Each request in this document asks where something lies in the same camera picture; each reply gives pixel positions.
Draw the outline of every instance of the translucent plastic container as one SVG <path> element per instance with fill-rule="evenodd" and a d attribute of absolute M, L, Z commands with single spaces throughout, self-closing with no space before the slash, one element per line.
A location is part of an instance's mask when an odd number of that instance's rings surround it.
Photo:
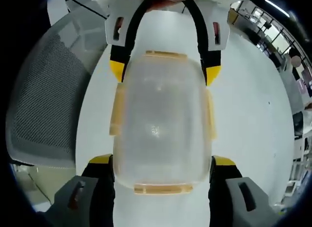
<path fill-rule="evenodd" d="M 208 104 L 200 65 L 187 56 L 132 61 L 112 115 L 116 180 L 140 194 L 190 192 L 210 169 Z"/>

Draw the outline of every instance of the office desk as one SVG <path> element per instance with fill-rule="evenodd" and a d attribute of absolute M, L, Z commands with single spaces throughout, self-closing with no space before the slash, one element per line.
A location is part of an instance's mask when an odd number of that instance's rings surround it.
<path fill-rule="evenodd" d="M 132 57 L 146 50 L 187 54 L 198 61 L 191 17 L 168 11 L 147 13 L 139 26 Z M 112 153 L 110 118 L 117 81 L 109 68 L 110 46 L 104 51 L 86 91 L 77 131 L 76 170 Z M 213 154 L 234 160 L 270 202 L 282 199 L 293 162 L 293 119 L 288 97 L 271 60 L 254 45 L 230 34 L 222 52 L 222 70 L 209 87 L 214 99 L 217 139 Z M 208 178 L 190 194 L 140 196 L 115 183 L 116 227 L 209 226 Z"/>

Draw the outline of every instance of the ceiling light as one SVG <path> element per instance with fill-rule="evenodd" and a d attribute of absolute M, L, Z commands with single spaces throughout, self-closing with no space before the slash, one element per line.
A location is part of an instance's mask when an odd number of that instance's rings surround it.
<path fill-rule="evenodd" d="M 289 14 L 284 11 L 282 8 L 278 7 L 277 5 L 275 5 L 273 2 L 269 1 L 269 0 L 265 0 L 268 4 L 271 4 L 273 7 L 275 7 L 277 10 L 279 10 L 280 12 L 282 12 L 284 15 L 286 15 L 288 18 L 290 17 Z"/>

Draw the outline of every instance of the mesh chair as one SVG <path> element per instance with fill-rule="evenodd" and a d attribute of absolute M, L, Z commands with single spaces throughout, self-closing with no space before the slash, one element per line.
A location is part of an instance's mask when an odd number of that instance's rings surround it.
<path fill-rule="evenodd" d="M 6 115 L 14 161 L 75 167 L 82 100 L 106 47 L 104 20 L 79 8 L 55 23 L 22 65 Z"/>

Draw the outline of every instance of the black plastic part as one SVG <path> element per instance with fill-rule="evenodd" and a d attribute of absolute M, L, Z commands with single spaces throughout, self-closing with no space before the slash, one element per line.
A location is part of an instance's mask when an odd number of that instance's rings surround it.
<path fill-rule="evenodd" d="M 90 227 L 113 227 L 115 189 L 111 176 L 99 178 L 94 188 L 90 209 Z"/>
<path fill-rule="evenodd" d="M 113 172 L 113 156 L 111 155 L 107 164 L 93 164 L 89 163 L 82 173 L 83 177 L 106 178 L 110 177 L 115 181 Z"/>
<path fill-rule="evenodd" d="M 246 183 L 240 183 L 239 185 L 239 189 L 242 192 L 244 201 L 245 201 L 245 205 L 246 205 L 246 210 L 247 211 L 252 211 L 255 210 L 255 201 L 253 198 L 252 193 L 250 192 L 248 186 Z"/>
<path fill-rule="evenodd" d="M 208 192 L 210 227 L 232 227 L 233 204 L 226 180 L 240 177 L 242 175 L 235 165 L 216 165 L 212 157 Z"/>
<path fill-rule="evenodd" d="M 208 51 L 205 59 L 205 67 L 215 67 L 221 65 L 221 50 Z"/>

